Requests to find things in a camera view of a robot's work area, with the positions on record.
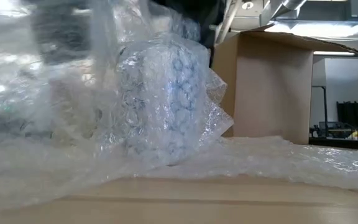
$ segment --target plastic packaging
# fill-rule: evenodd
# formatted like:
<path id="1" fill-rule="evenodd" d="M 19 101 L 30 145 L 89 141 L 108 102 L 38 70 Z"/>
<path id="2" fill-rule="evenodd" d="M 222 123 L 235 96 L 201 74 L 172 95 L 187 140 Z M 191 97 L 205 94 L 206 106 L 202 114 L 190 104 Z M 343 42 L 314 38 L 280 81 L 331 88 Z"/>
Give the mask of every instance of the plastic packaging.
<path id="1" fill-rule="evenodd" d="M 281 137 L 222 138 L 177 166 L 141 176 L 201 179 L 240 174 L 358 190 L 358 151 L 299 146 Z"/>
<path id="2" fill-rule="evenodd" d="M 146 29 L 145 2 L 0 0 L 0 209 L 176 164 L 232 125 L 208 51 Z"/>

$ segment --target table surface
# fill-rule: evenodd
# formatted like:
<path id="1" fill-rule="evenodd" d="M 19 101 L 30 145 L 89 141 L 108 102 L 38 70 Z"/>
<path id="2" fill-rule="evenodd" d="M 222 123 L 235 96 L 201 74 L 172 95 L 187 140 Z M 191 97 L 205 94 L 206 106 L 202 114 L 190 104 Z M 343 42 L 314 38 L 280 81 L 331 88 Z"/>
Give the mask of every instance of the table surface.
<path id="1" fill-rule="evenodd" d="M 0 212 L 0 224 L 5 223 L 358 224 L 358 192 L 247 176 L 122 179 Z"/>

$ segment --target plastic bag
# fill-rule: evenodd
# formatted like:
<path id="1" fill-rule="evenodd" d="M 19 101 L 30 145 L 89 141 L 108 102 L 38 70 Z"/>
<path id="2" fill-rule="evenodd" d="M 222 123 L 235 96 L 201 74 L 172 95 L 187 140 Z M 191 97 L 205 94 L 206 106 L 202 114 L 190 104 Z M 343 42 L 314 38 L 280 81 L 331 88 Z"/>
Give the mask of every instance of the plastic bag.
<path id="1" fill-rule="evenodd" d="M 232 125 L 207 50 L 144 29 L 144 2 L 0 0 L 0 209 L 176 164 Z"/>
<path id="2" fill-rule="evenodd" d="M 281 137 L 222 138 L 177 166 L 140 176 L 201 179 L 240 174 L 358 190 L 358 151 L 300 146 Z"/>

